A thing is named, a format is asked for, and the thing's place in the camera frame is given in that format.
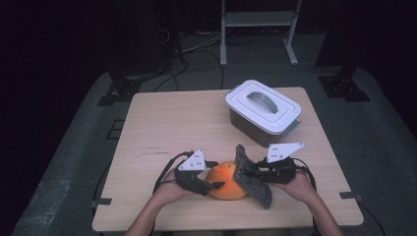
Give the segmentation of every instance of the dark background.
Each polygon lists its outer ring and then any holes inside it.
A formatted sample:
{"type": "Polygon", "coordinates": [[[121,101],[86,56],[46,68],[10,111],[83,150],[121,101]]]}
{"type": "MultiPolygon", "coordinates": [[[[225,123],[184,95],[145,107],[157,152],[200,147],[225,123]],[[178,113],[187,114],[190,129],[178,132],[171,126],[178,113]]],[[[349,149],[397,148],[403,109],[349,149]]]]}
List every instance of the dark background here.
{"type": "MultiPolygon", "coordinates": [[[[114,48],[106,38],[111,35],[116,47],[130,45],[126,40],[134,36],[126,35],[132,29],[118,28],[123,21],[117,14],[123,10],[116,3],[123,2],[0,0],[2,235],[13,230],[89,88],[107,71],[102,58],[114,48]]],[[[152,1],[155,18],[149,21],[170,29],[168,3],[152,1]]],[[[247,10],[292,6],[291,1],[268,0],[241,4],[247,10]]],[[[239,5],[228,1],[231,9],[239,5]]],[[[180,0],[179,8],[180,31],[219,30],[220,1],[180,0]]],[[[304,0],[297,26],[300,33],[328,29],[318,66],[342,65],[353,58],[377,78],[414,134],[416,12],[411,0],[304,0]]],[[[156,32],[136,33],[140,38],[156,32]]],[[[132,52],[130,48],[135,45],[122,49],[132,52]]],[[[124,56],[144,66],[141,60],[147,55],[141,44],[136,50],[124,56]]]]}

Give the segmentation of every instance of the shelf leg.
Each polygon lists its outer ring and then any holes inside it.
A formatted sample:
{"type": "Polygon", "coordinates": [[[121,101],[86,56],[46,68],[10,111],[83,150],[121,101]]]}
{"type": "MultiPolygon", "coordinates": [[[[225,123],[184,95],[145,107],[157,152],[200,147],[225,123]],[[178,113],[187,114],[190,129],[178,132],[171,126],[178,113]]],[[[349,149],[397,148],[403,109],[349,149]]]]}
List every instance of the shelf leg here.
{"type": "Polygon", "coordinates": [[[290,63],[293,66],[298,65],[298,60],[297,60],[297,57],[295,56],[294,50],[292,49],[291,43],[292,43],[292,38],[294,37],[295,27],[297,26],[298,16],[300,13],[300,8],[301,8],[301,2],[302,0],[298,0],[297,6],[295,7],[294,14],[292,16],[291,26],[289,28],[288,37],[283,39],[285,50],[287,51],[290,63]]]}
{"type": "Polygon", "coordinates": [[[225,0],[221,0],[221,42],[220,42],[220,65],[226,66],[226,19],[225,0]]]}

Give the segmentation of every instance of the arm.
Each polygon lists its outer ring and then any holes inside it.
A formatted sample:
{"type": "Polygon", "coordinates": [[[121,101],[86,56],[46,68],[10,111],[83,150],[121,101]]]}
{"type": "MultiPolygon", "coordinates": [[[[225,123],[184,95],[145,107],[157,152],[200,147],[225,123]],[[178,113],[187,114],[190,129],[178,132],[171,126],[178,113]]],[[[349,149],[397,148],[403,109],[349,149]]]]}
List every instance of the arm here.
{"type": "Polygon", "coordinates": [[[183,190],[175,183],[175,181],[172,181],[174,179],[174,171],[170,170],[163,180],[165,183],[161,184],[152,197],[150,197],[138,217],[126,232],[126,236],[148,236],[152,231],[156,216],[163,207],[178,201],[186,195],[193,194],[183,190]]]}
{"type": "Polygon", "coordinates": [[[297,170],[295,178],[286,185],[271,185],[282,189],[293,199],[304,203],[315,218],[319,231],[323,236],[344,235],[328,210],[325,202],[310,184],[310,180],[303,171],[297,170]]]}

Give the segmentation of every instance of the container handle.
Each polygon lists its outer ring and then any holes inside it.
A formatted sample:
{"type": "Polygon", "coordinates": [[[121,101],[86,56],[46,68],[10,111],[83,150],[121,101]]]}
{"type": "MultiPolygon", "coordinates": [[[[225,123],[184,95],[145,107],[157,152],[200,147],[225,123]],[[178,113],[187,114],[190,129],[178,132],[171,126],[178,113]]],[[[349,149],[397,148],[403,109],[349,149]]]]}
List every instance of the container handle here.
{"type": "Polygon", "coordinates": [[[269,111],[272,112],[273,114],[278,112],[278,107],[276,106],[275,102],[273,102],[272,99],[270,99],[267,95],[259,91],[253,91],[249,93],[247,97],[262,101],[267,106],[269,111]]]}

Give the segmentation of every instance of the hand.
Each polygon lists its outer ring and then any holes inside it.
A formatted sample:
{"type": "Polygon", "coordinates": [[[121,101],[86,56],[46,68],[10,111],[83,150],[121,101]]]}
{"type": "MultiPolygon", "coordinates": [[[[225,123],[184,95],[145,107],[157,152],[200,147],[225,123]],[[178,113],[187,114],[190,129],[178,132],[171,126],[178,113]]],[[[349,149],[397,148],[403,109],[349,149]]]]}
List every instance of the hand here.
{"type": "Polygon", "coordinates": [[[171,169],[165,175],[159,188],[155,191],[152,198],[160,203],[167,205],[180,200],[184,196],[193,195],[194,193],[184,190],[175,182],[174,170],[171,169]]]}
{"type": "Polygon", "coordinates": [[[288,184],[269,183],[270,185],[285,191],[293,199],[307,204],[313,199],[319,197],[316,190],[310,183],[306,173],[302,170],[297,170],[295,177],[288,184]]]}

